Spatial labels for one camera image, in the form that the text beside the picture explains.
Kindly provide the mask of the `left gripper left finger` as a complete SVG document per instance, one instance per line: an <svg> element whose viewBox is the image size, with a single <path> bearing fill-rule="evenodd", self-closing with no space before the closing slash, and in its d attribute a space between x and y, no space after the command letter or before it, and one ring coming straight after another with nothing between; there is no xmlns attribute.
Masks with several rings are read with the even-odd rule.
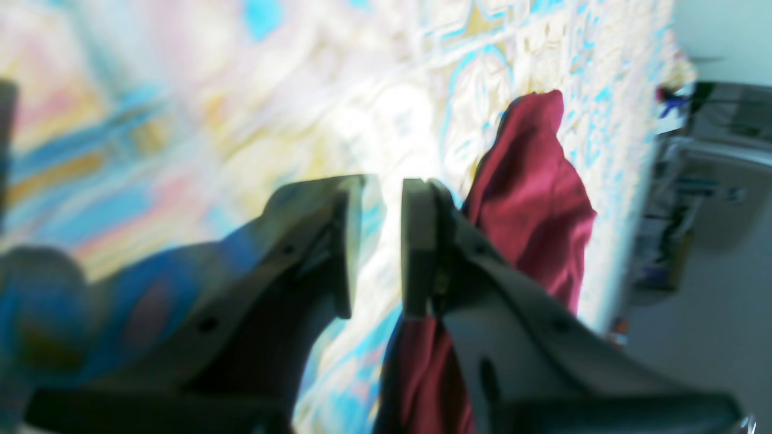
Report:
<svg viewBox="0 0 772 434"><path fill-rule="evenodd" d="M24 414L52 433L292 433L312 347L349 319L369 176L276 190L242 233L263 256L170 337L80 388L42 388Z"/></svg>

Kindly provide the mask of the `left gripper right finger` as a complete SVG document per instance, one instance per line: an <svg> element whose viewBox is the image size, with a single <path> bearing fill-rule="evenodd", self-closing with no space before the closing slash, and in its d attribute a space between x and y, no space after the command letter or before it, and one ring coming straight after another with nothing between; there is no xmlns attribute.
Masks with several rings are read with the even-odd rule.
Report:
<svg viewBox="0 0 772 434"><path fill-rule="evenodd" d="M402 187L403 315L455 349L479 433L739 433L729 395L699 392L606 344L513 269L437 180Z"/></svg>

